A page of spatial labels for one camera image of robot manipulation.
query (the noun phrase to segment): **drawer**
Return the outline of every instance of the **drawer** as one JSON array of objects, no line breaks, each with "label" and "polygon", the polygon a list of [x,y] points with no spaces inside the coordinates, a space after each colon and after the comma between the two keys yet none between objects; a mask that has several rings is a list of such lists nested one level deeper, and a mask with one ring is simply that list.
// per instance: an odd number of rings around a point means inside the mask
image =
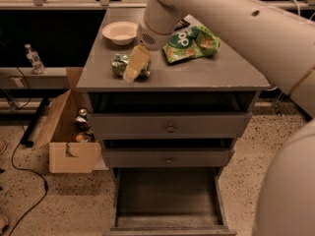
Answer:
[{"label": "drawer", "polygon": [[240,137],[252,114],[89,114],[99,140]]},{"label": "drawer", "polygon": [[234,150],[231,140],[119,140],[104,141],[109,167],[221,167]]},{"label": "drawer", "polygon": [[117,179],[106,236],[236,235],[213,168],[122,168]]}]

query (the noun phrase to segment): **plastic bottle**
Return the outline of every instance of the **plastic bottle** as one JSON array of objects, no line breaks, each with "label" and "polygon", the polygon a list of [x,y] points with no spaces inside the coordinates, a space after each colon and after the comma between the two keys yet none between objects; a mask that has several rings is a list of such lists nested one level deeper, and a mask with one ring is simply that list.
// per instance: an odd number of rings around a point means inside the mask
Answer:
[{"label": "plastic bottle", "polygon": [[41,63],[38,53],[32,49],[30,44],[25,45],[27,58],[30,60],[32,65],[32,72],[37,75],[44,74],[46,72],[46,68]]}]

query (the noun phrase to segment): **floor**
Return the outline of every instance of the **floor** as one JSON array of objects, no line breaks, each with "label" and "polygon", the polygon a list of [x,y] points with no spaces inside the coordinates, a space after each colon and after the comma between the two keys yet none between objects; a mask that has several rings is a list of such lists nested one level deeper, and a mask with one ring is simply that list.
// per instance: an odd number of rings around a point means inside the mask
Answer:
[{"label": "floor", "polygon": [[[305,123],[294,104],[281,104],[278,116],[270,102],[259,102],[236,153],[220,177],[220,190],[229,228],[239,236],[250,236],[255,206],[266,169],[285,140]],[[45,120],[43,114],[31,134],[34,140]],[[0,155],[0,212],[10,220],[8,235],[98,236],[109,228],[114,187],[108,171],[91,174],[51,174],[48,171],[48,146],[32,150],[19,141],[28,121],[0,119],[0,138],[8,147]],[[42,175],[48,184],[43,201],[23,217],[44,195],[43,181],[27,170]]]}]

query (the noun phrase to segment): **cabinet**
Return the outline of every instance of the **cabinet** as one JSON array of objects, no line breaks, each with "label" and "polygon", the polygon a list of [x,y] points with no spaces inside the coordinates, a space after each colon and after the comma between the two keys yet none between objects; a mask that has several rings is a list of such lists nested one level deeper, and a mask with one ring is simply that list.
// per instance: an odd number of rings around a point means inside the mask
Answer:
[{"label": "cabinet", "polygon": [[78,83],[116,183],[105,235],[235,235],[218,178],[269,84],[224,42],[211,58],[171,66],[163,53],[152,52],[152,75],[125,83],[112,74],[110,59],[131,53],[136,43],[116,46],[101,38],[101,29],[137,23],[143,11],[106,12]]}]

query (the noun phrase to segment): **bowl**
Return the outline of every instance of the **bowl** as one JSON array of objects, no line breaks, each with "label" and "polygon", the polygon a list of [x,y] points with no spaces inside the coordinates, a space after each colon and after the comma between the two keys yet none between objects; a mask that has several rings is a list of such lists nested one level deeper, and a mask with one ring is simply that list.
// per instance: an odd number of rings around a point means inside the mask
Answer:
[{"label": "bowl", "polygon": [[105,26],[101,33],[117,45],[126,45],[136,38],[137,27],[131,22],[115,22]]}]

